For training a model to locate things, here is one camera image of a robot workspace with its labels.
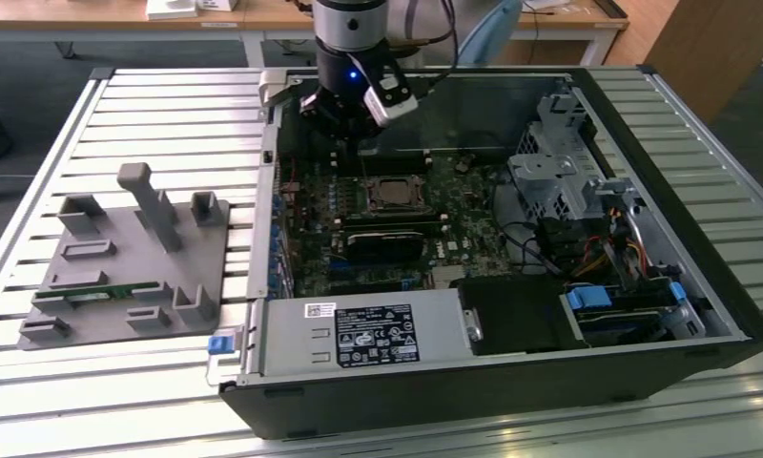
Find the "green circuit board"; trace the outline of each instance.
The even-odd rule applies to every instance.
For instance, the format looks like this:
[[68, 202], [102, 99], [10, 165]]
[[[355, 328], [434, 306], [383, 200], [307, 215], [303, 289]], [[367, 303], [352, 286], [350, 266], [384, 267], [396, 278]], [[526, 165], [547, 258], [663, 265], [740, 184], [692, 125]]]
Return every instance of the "green circuit board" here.
[[[490, 167], [459, 173], [460, 156], [432, 155], [428, 172], [416, 176], [336, 177], [314, 166], [302, 172], [299, 192], [288, 213], [295, 297], [358, 294], [388, 289], [416, 290], [446, 287], [435, 277], [503, 275], [515, 271], [488, 209]], [[407, 179], [418, 183], [420, 204], [415, 214], [444, 215], [443, 230], [423, 240], [420, 258], [407, 263], [352, 265], [339, 245], [336, 219], [364, 218], [372, 207], [366, 183]], [[395, 205], [384, 211], [396, 212]]]

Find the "blue tab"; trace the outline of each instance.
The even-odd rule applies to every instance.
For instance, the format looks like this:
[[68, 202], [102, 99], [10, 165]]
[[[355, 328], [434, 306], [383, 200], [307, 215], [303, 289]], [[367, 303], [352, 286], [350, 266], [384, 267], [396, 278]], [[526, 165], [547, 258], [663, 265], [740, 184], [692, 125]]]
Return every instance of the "blue tab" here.
[[206, 351], [210, 355], [234, 353], [234, 336], [208, 337], [208, 346], [206, 347]]
[[680, 302], [687, 298], [687, 292], [684, 291], [684, 287], [681, 283], [674, 281], [670, 284], [670, 291], [672, 292], [672, 296], [675, 296], [675, 301]]
[[566, 299], [568, 300], [568, 305], [571, 305], [572, 310], [579, 310], [582, 308], [582, 302], [579, 302], [579, 297], [576, 293], [571, 291], [568, 294], [564, 295]]
[[612, 304], [603, 286], [578, 286], [571, 293], [576, 296], [583, 308], [610, 307]]

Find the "metal slatted table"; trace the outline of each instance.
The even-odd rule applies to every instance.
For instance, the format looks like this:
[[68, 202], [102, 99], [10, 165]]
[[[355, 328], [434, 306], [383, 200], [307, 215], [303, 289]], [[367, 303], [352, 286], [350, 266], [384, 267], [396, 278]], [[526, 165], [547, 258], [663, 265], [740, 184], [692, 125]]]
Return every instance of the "metal slatted table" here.
[[[763, 310], [761, 189], [655, 75], [591, 73]], [[62, 198], [91, 192], [102, 206], [130, 205], [114, 178], [130, 161], [150, 163], [172, 202], [211, 189], [234, 204], [222, 325], [240, 323], [258, 77], [248, 69], [126, 70], [88, 82], [0, 241], [0, 456], [760, 456], [763, 354], [639, 402], [266, 442], [206, 383], [206, 337], [15, 349]], [[235, 364], [222, 361], [214, 375]]]

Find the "barcode sticker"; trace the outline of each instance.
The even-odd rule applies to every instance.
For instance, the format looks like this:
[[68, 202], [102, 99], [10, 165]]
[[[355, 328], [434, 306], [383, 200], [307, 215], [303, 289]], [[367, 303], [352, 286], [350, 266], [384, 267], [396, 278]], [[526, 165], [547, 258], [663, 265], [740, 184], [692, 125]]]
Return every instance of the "barcode sticker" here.
[[332, 317], [335, 302], [307, 303], [304, 305], [304, 318]]
[[238, 26], [236, 22], [202, 22], [200, 27], [214, 27], [218, 29], [232, 29]]

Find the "white box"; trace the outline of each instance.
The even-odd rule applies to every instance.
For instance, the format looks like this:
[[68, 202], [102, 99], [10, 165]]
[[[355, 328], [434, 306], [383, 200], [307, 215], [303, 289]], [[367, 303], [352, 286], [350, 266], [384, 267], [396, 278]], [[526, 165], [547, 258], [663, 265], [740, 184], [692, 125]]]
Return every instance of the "white box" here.
[[175, 19], [178, 17], [196, 17], [198, 11], [194, 2], [174, 0], [147, 0], [147, 19]]
[[200, 10], [230, 11], [238, 0], [196, 0]]

